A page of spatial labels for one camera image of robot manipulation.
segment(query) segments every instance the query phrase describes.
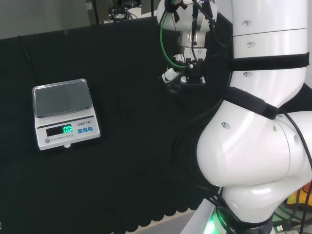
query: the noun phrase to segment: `electronic scale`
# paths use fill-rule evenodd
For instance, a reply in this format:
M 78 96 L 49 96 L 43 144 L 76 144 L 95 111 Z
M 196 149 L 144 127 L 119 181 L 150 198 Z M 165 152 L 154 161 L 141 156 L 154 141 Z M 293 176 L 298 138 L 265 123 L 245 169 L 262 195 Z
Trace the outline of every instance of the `electronic scale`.
M 100 137 L 85 79 L 33 88 L 35 130 L 40 150 Z

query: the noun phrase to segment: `screw hole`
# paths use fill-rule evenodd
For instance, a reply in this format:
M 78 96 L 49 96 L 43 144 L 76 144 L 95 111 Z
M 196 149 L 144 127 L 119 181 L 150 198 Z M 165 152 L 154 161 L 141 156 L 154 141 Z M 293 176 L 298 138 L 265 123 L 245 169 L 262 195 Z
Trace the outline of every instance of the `screw hole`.
M 231 126 L 228 123 L 225 123 L 225 122 L 221 123 L 221 126 L 223 128 L 225 128 L 225 129 L 230 129 L 231 128 Z

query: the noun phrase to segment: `green indicator light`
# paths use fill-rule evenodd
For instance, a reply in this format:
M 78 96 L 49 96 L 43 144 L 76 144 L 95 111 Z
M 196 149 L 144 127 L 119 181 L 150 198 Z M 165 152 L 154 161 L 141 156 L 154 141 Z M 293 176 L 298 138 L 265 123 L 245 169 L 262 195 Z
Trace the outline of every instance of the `green indicator light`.
M 215 234 L 215 233 L 217 233 L 217 231 L 215 229 L 214 215 L 213 215 L 205 227 L 204 234 Z

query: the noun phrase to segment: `scale brand label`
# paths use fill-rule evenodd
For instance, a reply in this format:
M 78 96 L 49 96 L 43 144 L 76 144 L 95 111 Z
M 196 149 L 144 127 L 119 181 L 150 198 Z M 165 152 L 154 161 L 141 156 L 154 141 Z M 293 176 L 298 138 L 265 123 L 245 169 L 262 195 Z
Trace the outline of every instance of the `scale brand label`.
M 85 124 L 88 124 L 88 123 L 91 123 L 91 120 L 85 121 L 85 122 L 80 122 L 80 123 L 77 124 L 77 126 L 85 125 Z
M 60 139 L 64 139 L 64 138 L 72 137 L 72 136 L 73 136 L 73 134 L 71 134 L 71 135 L 66 135 L 66 136 L 59 136 L 59 137 L 56 137 L 56 138 L 52 138 L 51 141 L 60 140 Z

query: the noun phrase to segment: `green cable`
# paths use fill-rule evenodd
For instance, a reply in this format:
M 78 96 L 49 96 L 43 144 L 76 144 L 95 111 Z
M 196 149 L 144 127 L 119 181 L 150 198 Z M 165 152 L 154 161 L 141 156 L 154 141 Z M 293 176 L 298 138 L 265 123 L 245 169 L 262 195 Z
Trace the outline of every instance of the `green cable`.
M 165 23 L 165 20 L 167 18 L 167 15 L 168 13 L 166 12 L 165 15 L 164 15 L 164 18 L 162 19 L 162 22 L 161 22 L 161 26 L 160 26 L 160 45 L 161 45 L 161 48 L 162 48 L 162 52 L 164 53 L 166 59 L 168 60 L 168 62 L 174 66 L 174 67 L 177 67 L 177 68 L 186 68 L 186 66 L 181 66 L 181 65 L 177 65 L 175 64 L 174 62 L 171 61 L 171 59 L 168 57 L 166 51 L 165 51 L 165 48 L 164 48 L 164 45 L 162 43 L 162 29 L 163 29 L 163 26 L 164 26 L 164 23 Z

